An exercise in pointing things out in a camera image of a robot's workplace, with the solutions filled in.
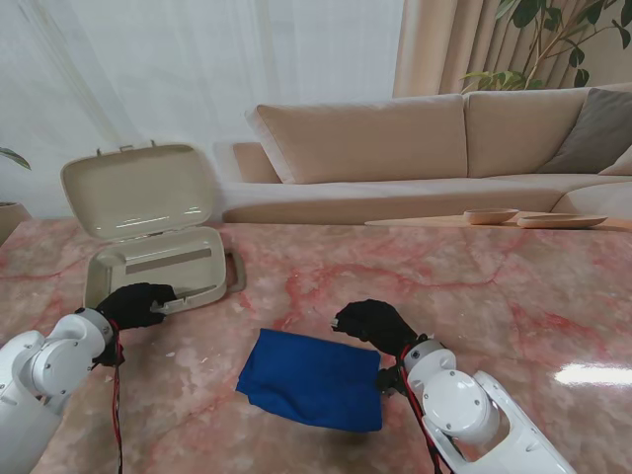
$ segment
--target red cable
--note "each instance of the red cable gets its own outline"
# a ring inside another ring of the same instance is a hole
[[[117,360],[115,361],[115,382],[112,396],[112,424],[115,430],[115,438],[118,445],[118,474],[122,474],[122,438],[120,436],[120,421],[119,421],[119,402],[120,402],[120,375],[119,365],[122,356],[122,345],[120,344],[120,330],[119,325],[110,320],[111,326],[114,328],[115,333],[115,347],[117,353]]]

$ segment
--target beige sofa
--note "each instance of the beige sofa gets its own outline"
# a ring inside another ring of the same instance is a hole
[[[482,207],[632,219],[632,176],[535,173],[588,90],[258,106],[249,121],[261,144],[233,146],[244,183],[228,187],[223,219],[363,224]]]

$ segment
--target gray pillow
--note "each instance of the gray pillow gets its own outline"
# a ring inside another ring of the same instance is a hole
[[[614,164],[630,145],[632,93],[590,89],[575,127],[537,172],[596,174]]]

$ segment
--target wooden bowl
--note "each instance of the wooden bowl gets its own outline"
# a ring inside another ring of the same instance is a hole
[[[607,218],[607,215],[530,215],[518,219],[517,225],[524,229],[586,229],[601,224]]]
[[[465,220],[472,225],[496,225],[507,222],[518,214],[518,209],[472,209],[463,212]]]

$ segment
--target plant pot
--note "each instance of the plant pot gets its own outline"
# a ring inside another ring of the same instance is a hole
[[[31,215],[23,205],[16,202],[0,202],[0,245],[9,238],[20,222],[30,218]]]

